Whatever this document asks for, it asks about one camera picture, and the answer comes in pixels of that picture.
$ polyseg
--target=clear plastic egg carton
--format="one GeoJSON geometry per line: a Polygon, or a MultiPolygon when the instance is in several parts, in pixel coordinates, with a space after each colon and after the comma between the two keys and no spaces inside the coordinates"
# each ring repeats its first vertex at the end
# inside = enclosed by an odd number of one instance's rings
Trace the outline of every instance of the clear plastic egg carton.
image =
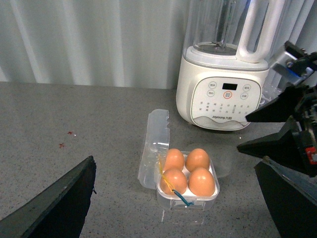
{"type": "MultiPolygon", "coordinates": [[[[138,179],[142,186],[157,190],[157,198],[159,204],[166,210],[170,209],[201,209],[202,211],[209,210],[218,194],[219,183],[212,164],[210,161],[209,171],[214,177],[215,191],[212,196],[196,196],[188,188],[182,196],[193,205],[186,204],[176,195],[168,195],[164,193],[159,185],[160,173],[158,157],[162,158],[163,162],[166,159],[169,149],[169,128],[167,127],[168,110],[156,109],[149,114],[147,132],[141,162],[139,167],[138,179]]],[[[189,152],[182,152],[185,160],[189,152]]],[[[188,179],[190,172],[184,166],[182,171],[188,179]]]]}

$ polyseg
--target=white curtain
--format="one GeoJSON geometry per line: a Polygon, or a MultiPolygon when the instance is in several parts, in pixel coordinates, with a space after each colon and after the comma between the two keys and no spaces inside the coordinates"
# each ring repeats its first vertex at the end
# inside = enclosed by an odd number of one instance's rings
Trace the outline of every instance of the white curtain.
{"type": "MultiPolygon", "coordinates": [[[[189,0],[2,0],[0,81],[176,88],[189,0]]],[[[314,0],[288,0],[286,40],[317,51],[314,0]]],[[[278,86],[270,72],[266,84],[278,86]]]]}

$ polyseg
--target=open carton lid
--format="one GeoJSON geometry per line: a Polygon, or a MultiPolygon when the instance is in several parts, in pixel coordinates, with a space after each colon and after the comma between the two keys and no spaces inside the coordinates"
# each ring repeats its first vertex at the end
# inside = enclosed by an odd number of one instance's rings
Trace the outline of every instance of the open carton lid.
{"type": "Polygon", "coordinates": [[[156,109],[149,114],[148,126],[141,154],[138,179],[143,187],[156,189],[159,179],[158,158],[166,159],[169,148],[168,110],[156,109]]]}

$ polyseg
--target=brown egg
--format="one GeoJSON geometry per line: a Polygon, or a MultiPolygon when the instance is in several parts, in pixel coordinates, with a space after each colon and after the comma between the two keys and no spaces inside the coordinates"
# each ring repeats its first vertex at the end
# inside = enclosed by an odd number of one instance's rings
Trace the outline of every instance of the brown egg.
{"type": "Polygon", "coordinates": [[[214,178],[205,168],[197,168],[189,175],[188,187],[196,196],[211,196],[215,191],[214,178]]]}
{"type": "MultiPolygon", "coordinates": [[[[178,169],[169,169],[164,173],[167,180],[174,186],[175,190],[180,194],[183,194],[187,188],[187,179],[186,176],[178,169]]],[[[174,195],[172,191],[169,190],[167,183],[163,178],[159,182],[160,188],[162,191],[168,195],[174,195]]]]}
{"type": "Polygon", "coordinates": [[[192,150],[187,156],[185,166],[189,172],[192,172],[194,169],[200,167],[208,170],[210,166],[210,159],[207,152],[203,149],[192,150]]]}
{"type": "Polygon", "coordinates": [[[178,149],[169,149],[166,156],[166,162],[163,170],[169,170],[172,168],[183,170],[185,159],[183,153],[178,149]]]}

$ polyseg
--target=granite countertop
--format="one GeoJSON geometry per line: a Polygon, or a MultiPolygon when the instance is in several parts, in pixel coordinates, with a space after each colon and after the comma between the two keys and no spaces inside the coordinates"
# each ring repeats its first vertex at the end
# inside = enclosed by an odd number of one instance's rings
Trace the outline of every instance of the granite countertop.
{"type": "Polygon", "coordinates": [[[254,170],[260,159],[236,146],[278,132],[282,124],[252,123],[234,132],[202,129],[181,118],[175,94],[1,82],[0,219],[93,155],[97,194],[81,238],[279,237],[254,170]],[[140,185],[147,118],[155,109],[169,110],[170,148],[201,147],[214,157],[220,193],[209,211],[165,211],[156,191],[140,185]]]}

